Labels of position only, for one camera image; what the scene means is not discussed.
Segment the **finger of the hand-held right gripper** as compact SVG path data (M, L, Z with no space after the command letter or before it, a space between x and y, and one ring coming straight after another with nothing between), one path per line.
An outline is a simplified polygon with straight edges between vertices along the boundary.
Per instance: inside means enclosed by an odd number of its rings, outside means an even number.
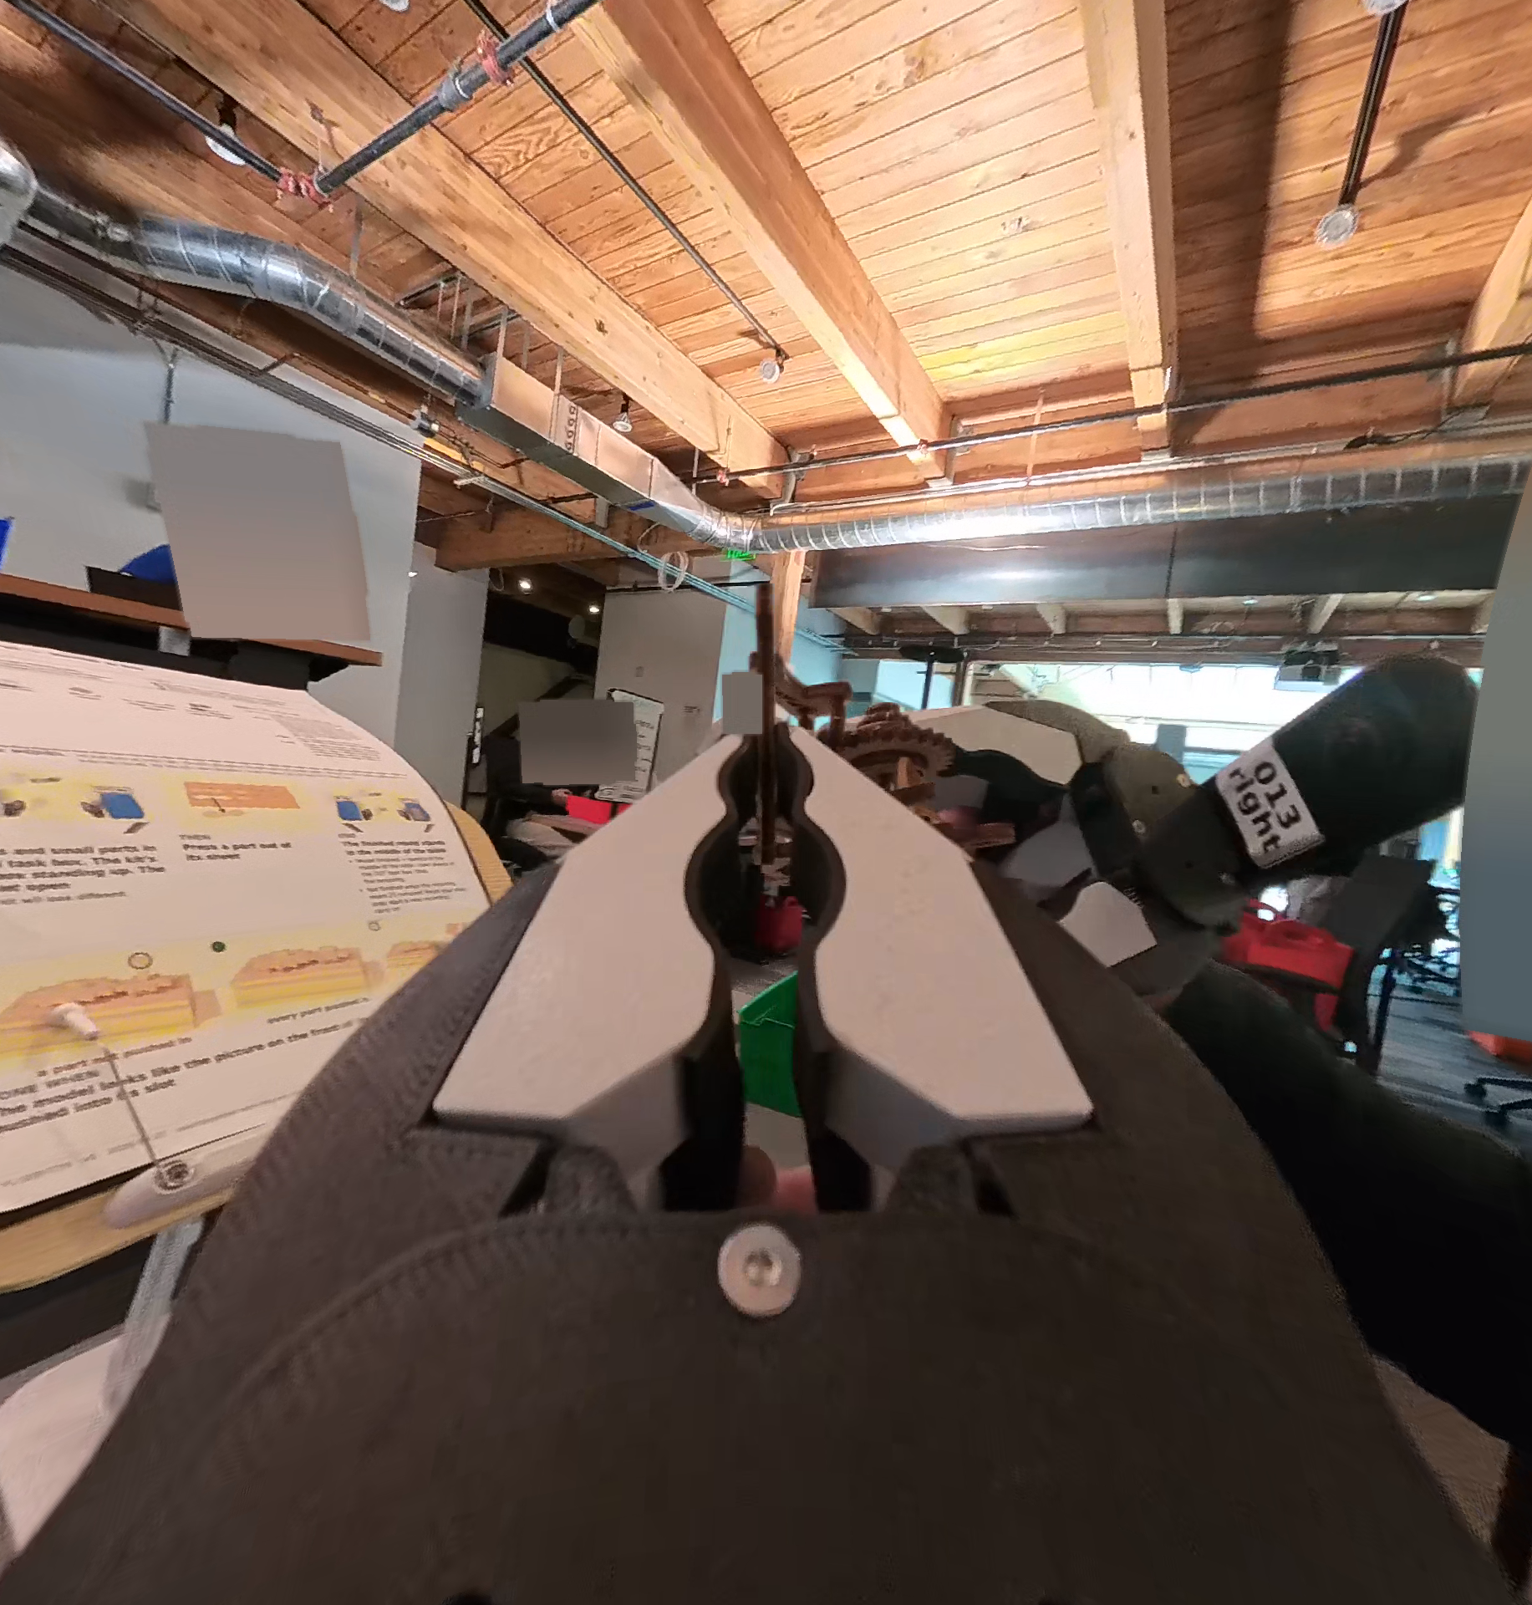
M1076 774L1076 736L987 706L931 711L956 756L935 783L940 804L1060 804Z
M1008 878L1023 885L1071 885L1096 870L1084 831L1071 811L1028 835L1008 853Z

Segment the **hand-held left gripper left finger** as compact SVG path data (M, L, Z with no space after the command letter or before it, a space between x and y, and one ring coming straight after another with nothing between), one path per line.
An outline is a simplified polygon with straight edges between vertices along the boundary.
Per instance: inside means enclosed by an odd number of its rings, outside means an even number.
M435 1093L440 1123L594 1148L627 1180L680 1148L684 1062L723 1014L689 879L745 754L722 736L557 865Z

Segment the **green storage bin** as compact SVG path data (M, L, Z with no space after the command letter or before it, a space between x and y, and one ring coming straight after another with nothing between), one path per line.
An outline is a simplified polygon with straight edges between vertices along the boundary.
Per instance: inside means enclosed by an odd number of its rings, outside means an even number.
M752 996L736 1016L736 1055L745 1102L799 1116L795 1093L797 976L786 974Z

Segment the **white document stand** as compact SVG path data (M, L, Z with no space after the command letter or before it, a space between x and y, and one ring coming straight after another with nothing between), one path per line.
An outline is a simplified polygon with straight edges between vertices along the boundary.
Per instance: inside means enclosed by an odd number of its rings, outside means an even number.
M209 1218L268 1127L182 1153L163 1180L0 1223L0 1562L89 1465L154 1358Z

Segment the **white instruction stand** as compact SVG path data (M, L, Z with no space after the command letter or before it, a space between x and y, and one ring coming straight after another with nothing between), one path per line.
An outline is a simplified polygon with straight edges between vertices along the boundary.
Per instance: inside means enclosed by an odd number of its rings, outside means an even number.
M263 1134L489 903L308 693L0 641L0 1216Z

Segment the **red storage bin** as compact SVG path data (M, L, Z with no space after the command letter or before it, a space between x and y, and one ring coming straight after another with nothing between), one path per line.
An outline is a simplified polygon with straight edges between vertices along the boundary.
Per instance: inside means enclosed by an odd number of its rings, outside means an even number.
M1352 949L1331 933L1265 903L1247 901L1220 944L1220 960L1256 978L1313 1026L1329 1033L1351 971Z

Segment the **black ceiling pipe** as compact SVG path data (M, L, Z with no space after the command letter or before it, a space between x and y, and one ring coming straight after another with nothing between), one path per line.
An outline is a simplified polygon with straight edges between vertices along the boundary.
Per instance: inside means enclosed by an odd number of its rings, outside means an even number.
M190 125L198 132L209 150L233 165L241 165L261 177L268 179L279 193L304 199L315 208L329 204L335 192L349 186L358 175L374 168L387 156L405 147L419 132L435 125L440 118L456 113L471 104L480 91L498 88L510 80L514 68L528 68L534 52L546 41L564 32L577 20L584 18L598 7L596 2L550 2L530 18L514 34L505 34L494 27L492 18L476 7L478 18L485 29L478 37L469 59L455 63L437 82L433 93L415 102L399 120L385 131L379 131L370 141L340 161L301 172L288 166L277 166L272 159L258 154L234 131L224 115L206 116L182 100L179 95L148 79L136 70L127 59L120 57L109 46L98 43L78 27L55 14L43 3L10 2L9 7L41 27L55 39L73 46L87 61L109 70L130 88L138 89L157 107L166 109L175 120Z

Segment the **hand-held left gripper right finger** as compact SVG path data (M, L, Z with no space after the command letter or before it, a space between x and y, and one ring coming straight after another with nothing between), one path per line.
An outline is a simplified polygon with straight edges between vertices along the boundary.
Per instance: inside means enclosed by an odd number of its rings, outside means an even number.
M955 842L793 725L781 806L809 912L795 1094L813 1179L1087 1125L1093 1102Z

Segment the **black office chair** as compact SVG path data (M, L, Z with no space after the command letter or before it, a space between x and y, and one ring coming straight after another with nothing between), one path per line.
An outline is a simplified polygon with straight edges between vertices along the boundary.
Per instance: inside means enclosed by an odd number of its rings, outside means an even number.
M1429 860L1367 854L1324 908L1320 931L1347 953L1327 1032L1361 1071L1377 1075L1397 992L1460 1001L1458 903Z

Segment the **wooden top desk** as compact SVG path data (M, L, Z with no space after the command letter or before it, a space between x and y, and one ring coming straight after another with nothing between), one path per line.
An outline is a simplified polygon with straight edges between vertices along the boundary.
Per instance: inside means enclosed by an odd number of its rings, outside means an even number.
M277 690L381 663L370 648L320 639L198 639L175 609L9 575L0 575L0 641Z

